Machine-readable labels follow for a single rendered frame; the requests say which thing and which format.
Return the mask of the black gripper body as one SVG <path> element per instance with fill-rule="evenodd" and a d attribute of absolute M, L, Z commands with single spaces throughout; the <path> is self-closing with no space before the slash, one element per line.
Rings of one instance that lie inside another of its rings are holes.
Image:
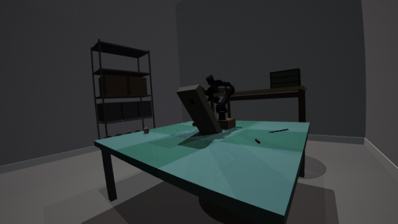
<path fill-rule="evenodd" d="M 207 93 L 206 93 L 206 95 L 207 95 L 207 96 L 210 96 L 210 95 L 212 95 L 212 92 L 211 92 L 211 91 L 209 91 L 209 90 L 208 90 L 208 91 L 206 91 L 206 90 L 204 90 L 204 88 L 203 88 L 203 87 L 201 87 L 201 88 L 202 88 L 202 90 L 203 90 L 203 91 L 207 92 Z M 213 96 L 213 95 L 212 95 L 212 96 Z M 214 99 L 214 100 L 213 100 L 213 102 L 217 104 L 217 103 L 219 102 L 219 100 L 220 100 L 220 97 L 218 97 L 218 96 L 215 96 L 215 97 L 213 97 L 213 99 Z"/>

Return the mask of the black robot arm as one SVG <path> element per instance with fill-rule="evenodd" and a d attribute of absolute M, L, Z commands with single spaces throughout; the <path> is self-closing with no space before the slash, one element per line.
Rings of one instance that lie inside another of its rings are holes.
<path fill-rule="evenodd" d="M 207 80 L 208 84 L 211 85 L 207 89 L 207 91 L 208 90 L 211 91 L 212 95 L 214 94 L 214 92 L 216 93 L 217 91 L 219 91 L 218 86 L 225 86 L 226 94 L 225 94 L 224 98 L 222 99 L 222 101 L 217 103 L 216 113 L 219 113 L 218 120 L 226 120 L 225 113 L 228 112 L 228 110 L 226 109 L 226 104 L 227 104 L 230 96 L 234 94 L 235 88 L 230 82 L 222 82 L 222 80 L 214 80 L 213 75 L 206 77 L 206 80 Z M 227 88 L 227 86 L 229 86 L 230 88 Z M 220 111 L 224 111 L 224 112 L 220 112 Z"/>

